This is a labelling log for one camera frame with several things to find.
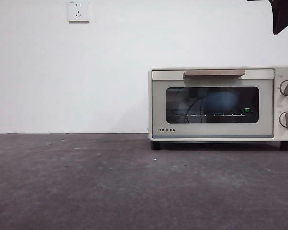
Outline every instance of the dark object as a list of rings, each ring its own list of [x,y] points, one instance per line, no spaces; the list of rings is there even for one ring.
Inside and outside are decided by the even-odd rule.
[[[161,150],[160,142],[158,141],[151,141],[150,142],[151,150]]]
[[[269,0],[269,2],[273,12],[273,33],[277,35],[288,26],[288,0]]]
[[[280,150],[288,151],[288,141],[281,141],[280,142]]]

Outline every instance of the temperature knob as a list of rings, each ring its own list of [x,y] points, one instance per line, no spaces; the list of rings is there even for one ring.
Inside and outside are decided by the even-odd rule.
[[[279,122],[283,127],[288,128],[288,112],[283,113],[279,117]]]
[[[288,96],[288,80],[283,81],[279,89],[284,96]]]

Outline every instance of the oven foot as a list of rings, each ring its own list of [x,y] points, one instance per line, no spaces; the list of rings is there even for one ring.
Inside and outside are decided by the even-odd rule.
[[[288,141],[281,141],[280,142],[280,150],[288,151]]]
[[[158,141],[151,141],[150,142],[151,150],[161,150],[160,142]]]

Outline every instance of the power outlet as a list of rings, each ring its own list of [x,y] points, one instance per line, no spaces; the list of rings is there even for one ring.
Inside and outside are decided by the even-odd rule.
[[[68,1],[68,21],[69,22],[89,22],[89,1],[75,0]]]

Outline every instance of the toshiba logo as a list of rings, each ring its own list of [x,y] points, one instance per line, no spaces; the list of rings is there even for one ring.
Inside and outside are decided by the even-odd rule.
[[[159,128],[159,132],[175,132],[174,128]]]

